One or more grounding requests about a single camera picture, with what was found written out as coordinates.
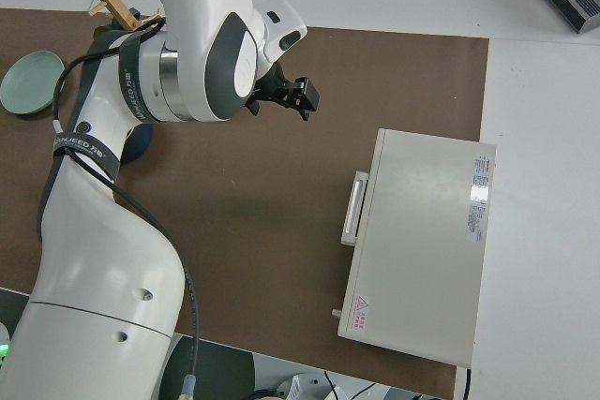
black cable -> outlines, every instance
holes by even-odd
[[[467,369],[467,382],[465,383],[465,393],[462,395],[462,400],[469,398],[469,391],[471,390],[471,369]]]
[[[165,24],[164,18],[155,18],[151,21],[146,22],[144,25],[142,25],[140,28],[138,28],[137,31],[144,30],[152,25],[156,25],[156,26],[152,27],[150,30],[148,30],[146,33],[144,33],[142,35],[142,38],[140,39],[140,42],[144,42],[144,41],[150,39],[151,37],[153,37],[156,33],[158,33],[158,31],[162,28],[162,26],[164,24]],[[52,95],[52,117],[55,121],[59,120],[58,119],[58,99],[60,97],[61,92],[63,91],[63,83],[67,79],[67,76],[70,73],[70,71],[73,70],[80,63],[83,63],[84,61],[99,60],[102,58],[106,58],[107,56],[116,55],[118,53],[119,53],[118,46],[111,48],[111,49],[107,49],[106,51],[102,51],[102,52],[87,53],[78,58],[75,58],[73,61],[71,61],[68,64],[67,67],[65,67],[63,72],[58,77],[58,81],[56,82],[56,85],[54,86],[54,93]]]
[[[248,397],[246,397],[246,400],[259,400],[264,397],[272,397],[276,393],[277,390],[275,389],[259,389],[258,391],[254,391]]]
[[[336,392],[336,387],[334,386],[334,383],[331,382],[331,378],[327,375],[327,371],[325,370],[324,372],[325,372],[325,378],[327,378],[327,381],[329,381],[329,386],[331,386],[331,392],[334,393],[336,400],[339,400],[338,393]]]
[[[357,392],[355,395],[353,395],[352,397],[350,397],[350,400],[354,400],[358,395],[360,395],[361,393],[365,393],[366,391],[368,391],[369,389],[371,389],[373,386],[375,386],[375,383],[371,383],[368,386],[366,386],[365,389],[363,389],[362,391]]]
[[[156,33],[158,33],[158,31],[163,27],[164,24],[165,24],[164,18],[155,18],[155,19],[152,19],[152,20],[144,23],[141,27],[139,27],[137,29],[137,31],[145,30],[149,27],[152,27],[152,28],[150,28],[150,30],[148,30],[146,33],[144,33],[141,36],[140,42],[145,42],[146,40],[153,37]],[[92,61],[92,60],[102,59],[107,56],[116,55],[119,53],[119,49],[120,49],[119,47],[115,47],[115,48],[111,48],[111,49],[108,49],[108,50],[102,51],[102,52],[87,53],[86,55],[82,55],[82,56],[76,58],[75,60],[73,60],[65,68],[65,70],[63,70],[60,77],[58,78],[58,81],[56,82],[56,85],[54,86],[54,93],[52,96],[52,116],[53,116],[54,120],[56,120],[56,121],[59,120],[59,115],[58,115],[59,98],[63,91],[63,83],[65,82],[65,79],[67,78],[69,72],[74,67],[76,67],[77,65],[79,65],[80,63],[82,63],[84,61]],[[148,212],[145,208],[143,208],[143,206],[141,204],[139,204],[137,201],[135,201],[135,199],[133,199],[127,192],[125,192],[123,189],[119,188],[113,182],[107,180],[102,175],[100,175],[95,170],[93,170],[82,159],[80,159],[74,152],[72,152],[70,150],[66,150],[65,154],[70,156],[70,158],[75,163],[77,163],[86,172],[88,172],[94,178],[96,178],[101,183],[103,183],[105,186],[107,186],[112,192],[114,192],[115,194],[120,196],[123,200],[125,200],[127,203],[129,203],[148,223],[150,223],[150,225],[152,225],[155,229],[157,229],[165,238],[167,238],[169,240],[169,242],[173,243],[173,240],[169,236],[169,233],[164,229],[164,227],[162,227],[162,225],[150,214],[150,212]],[[198,298],[196,296],[196,288],[194,286],[194,281],[191,277],[191,273],[189,272],[189,269],[188,269],[187,265],[185,264],[181,255],[179,255],[179,259],[181,260],[181,264],[183,266],[184,276],[186,278],[186,284],[187,284],[187,291],[189,293],[189,299],[190,299],[190,304],[191,304],[192,328],[193,328],[194,339],[193,339],[192,350],[191,350],[191,354],[190,354],[189,373],[191,375],[195,375],[196,367],[198,366],[198,347],[199,347],[199,341],[200,341],[200,312],[199,312],[199,308],[198,308]]]
[[[85,161],[83,161],[75,152],[70,149],[65,149],[65,154],[67,154],[78,166],[80,166],[87,173],[92,175],[98,181],[100,181],[103,185],[107,186],[112,192],[121,197],[124,201],[126,201],[129,205],[131,205],[142,217],[152,225],[155,229],[157,229],[171,244],[173,244],[173,240],[169,235],[169,232],[165,230],[165,228],[156,220],[152,214],[146,210],[140,203],[138,203],[135,199],[133,199],[126,191],[121,189],[119,186],[115,185],[110,180],[104,178],[104,176],[100,175],[97,171],[92,169]],[[191,303],[191,312],[192,312],[192,322],[194,329],[194,340],[192,342],[192,351],[191,358],[189,364],[189,373],[191,375],[196,374],[196,366],[198,365],[198,344],[200,339],[200,311],[198,308],[198,299],[196,297],[196,288],[194,286],[194,280],[191,277],[191,273],[184,262],[181,255],[179,256],[181,260],[181,265],[184,269],[184,276],[186,278],[187,290],[189,291],[189,299]]]

hole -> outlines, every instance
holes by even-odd
[[[112,334],[112,339],[116,342],[125,342],[128,340],[128,334],[123,332],[114,332]]]
[[[154,299],[154,295],[148,289],[144,288],[136,288],[133,290],[133,296],[144,302]]]

brown table surface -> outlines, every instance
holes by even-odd
[[[0,9],[0,77],[37,50],[70,61],[103,22]],[[309,76],[321,93],[309,122],[263,104],[258,117],[155,126],[119,184],[178,243],[197,283],[202,337],[451,398],[453,366],[338,337],[331,310],[342,306],[352,260],[339,239],[354,172],[369,169],[378,128],[478,141],[487,54],[479,38],[311,28],[282,62],[289,79]],[[65,121],[78,77],[67,82]],[[0,138],[0,286],[30,292],[50,112],[1,110]],[[177,330],[190,332],[185,304]]]

dark blue object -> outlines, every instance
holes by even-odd
[[[152,124],[141,124],[140,126],[136,126],[123,146],[121,164],[130,163],[142,156],[150,146],[153,133]]]

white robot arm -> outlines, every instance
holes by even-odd
[[[99,37],[90,52],[112,55],[85,63],[66,130],[54,121],[42,260],[0,370],[0,400],[150,398],[186,274],[163,233],[107,187],[135,126],[256,114],[259,100],[305,120],[316,111],[310,81],[285,80],[278,64],[307,32],[283,1],[161,1],[168,31]],[[192,394],[188,383],[184,398]]]

